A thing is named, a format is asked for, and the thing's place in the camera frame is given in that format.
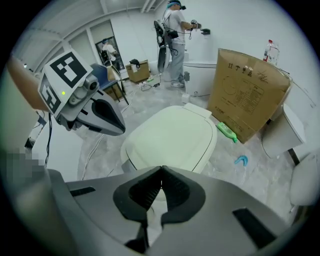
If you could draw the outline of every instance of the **gray pants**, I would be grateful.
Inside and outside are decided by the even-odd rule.
[[[170,45],[170,52],[172,62],[170,67],[171,83],[185,83],[184,78],[184,59],[185,59],[185,45],[172,43]]]

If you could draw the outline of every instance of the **chair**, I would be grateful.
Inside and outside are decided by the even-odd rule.
[[[122,97],[124,98],[125,102],[129,105],[129,102],[128,102],[126,96],[125,96],[123,84],[121,84],[122,88],[120,88],[118,80],[112,80],[112,81],[108,80],[107,67],[105,67],[103,65],[99,65],[97,63],[93,63],[90,66],[93,68],[93,71],[91,73],[98,79],[100,89],[101,90],[105,90],[107,88],[111,88],[111,90],[114,93],[115,97],[120,102],[120,99],[119,99],[119,97],[116,94],[115,89],[114,89],[114,86],[116,85],[118,87],[119,91],[121,92]]]

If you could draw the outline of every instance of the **white ceiling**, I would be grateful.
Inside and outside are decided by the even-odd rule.
[[[83,24],[107,14],[128,9],[141,9],[146,0],[54,0],[28,25],[14,48],[14,54],[35,70],[57,44]],[[151,10],[163,0],[155,0]]]

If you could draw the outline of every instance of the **cable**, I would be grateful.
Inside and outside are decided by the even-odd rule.
[[[102,134],[101,137],[97,140],[96,144],[94,145],[93,149],[90,151],[86,162],[84,164],[84,169],[83,169],[83,174],[81,177],[81,180],[83,181],[85,176],[86,176],[86,172],[87,172],[87,165],[89,163],[90,158],[92,157],[92,155],[96,152],[97,148],[99,147],[100,142],[103,140],[103,138],[105,137],[105,134]]]
[[[128,16],[128,18],[129,18],[129,20],[130,20],[130,24],[131,24],[131,27],[133,28],[135,37],[136,37],[137,41],[139,42],[139,45],[140,45],[140,47],[141,47],[141,49],[142,49],[142,51],[143,51],[143,53],[144,53],[145,59],[147,60],[148,57],[147,57],[147,54],[146,54],[146,52],[145,52],[145,50],[144,50],[145,48],[144,48],[143,45],[141,44],[140,36],[138,36],[138,34],[137,34],[136,28],[135,28],[135,26],[134,26],[135,23],[132,22],[131,17],[130,17],[130,15],[129,15],[129,13],[128,13],[128,9],[126,10],[126,15]]]
[[[136,92],[138,91],[139,88],[135,89],[134,91],[132,91],[132,92],[129,94],[129,96],[132,95],[131,101],[130,101],[130,103],[129,103],[128,106],[126,106],[124,109],[121,110],[121,114],[122,114],[123,112],[125,112],[125,111],[131,106],[132,101],[133,101],[133,99],[134,99],[134,96],[135,96],[135,94],[136,94]],[[90,153],[89,153],[89,155],[88,155],[88,157],[87,157],[87,159],[86,159],[86,162],[85,162],[85,164],[84,164],[84,169],[83,169],[83,173],[82,173],[82,177],[81,177],[81,180],[82,180],[82,181],[84,180],[84,178],[85,178],[85,176],[86,176],[87,166],[88,166],[88,163],[89,163],[91,157],[92,157],[93,154],[96,152],[97,148],[99,147],[100,142],[103,140],[103,138],[104,138],[105,136],[106,136],[105,134],[102,134],[101,137],[100,137],[100,138],[97,140],[97,142],[95,143],[93,149],[90,151]]]
[[[176,31],[178,34],[187,34],[187,35],[190,35],[190,36],[189,36],[189,39],[191,40],[191,32],[192,32],[192,30],[190,30],[189,33],[186,33],[186,32],[179,32],[179,31],[174,30],[173,28],[170,28],[170,27],[168,27],[168,26],[166,26],[166,28],[169,29],[169,30],[172,30],[172,31]]]
[[[36,127],[33,127],[32,130],[39,127],[40,125],[41,125],[41,123],[39,123]]]
[[[148,91],[148,90],[150,90],[152,87],[153,87],[153,86],[151,86],[150,84],[146,83],[146,84],[144,84],[144,85],[141,86],[141,91],[142,91],[142,92]]]
[[[201,96],[192,96],[192,97],[204,97],[204,96],[209,96],[210,94],[206,94],[206,95],[201,95]]]
[[[111,174],[114,170],[115,170],[115,168],[113,168],[113,169],[109,172],[109,174],[107,175],[107,177],[109,177],[110,174]]]
[[[174,49],[174,48],[170,47],[169,45],[168,45],[168,48],[169,48],[170,50],[172,50],[174,56],[178,56],[179,51],[178,51],[177,49]]]
[[[47,167],[49,154],[50,154],[50,141],[51,141],[51,134],[52,134],[52,121],[51,121],[51,113],[49,113],[49,139],[46,145],[46,158],[44,162],[44,166]]]

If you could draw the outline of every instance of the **cardboard panel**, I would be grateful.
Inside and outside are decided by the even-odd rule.
[[[271,118],[289,87],[289,77],[272,64],[219,49],[207,109],[245,143]]]

